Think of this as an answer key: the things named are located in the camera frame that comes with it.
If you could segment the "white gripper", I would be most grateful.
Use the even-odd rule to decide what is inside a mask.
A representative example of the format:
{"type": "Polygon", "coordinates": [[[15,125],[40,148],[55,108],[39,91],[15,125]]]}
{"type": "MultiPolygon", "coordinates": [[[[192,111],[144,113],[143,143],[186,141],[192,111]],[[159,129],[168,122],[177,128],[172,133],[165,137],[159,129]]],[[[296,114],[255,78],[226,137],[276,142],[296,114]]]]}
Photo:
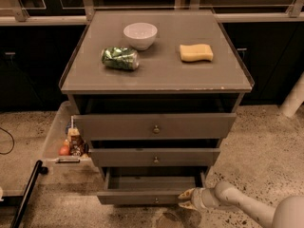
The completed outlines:
{"type": "Polygon", "coordinates": [[[209,208],[209,190],[206,188],[191,188],[178,195],[179,207],[202,211],[209,208]]]}

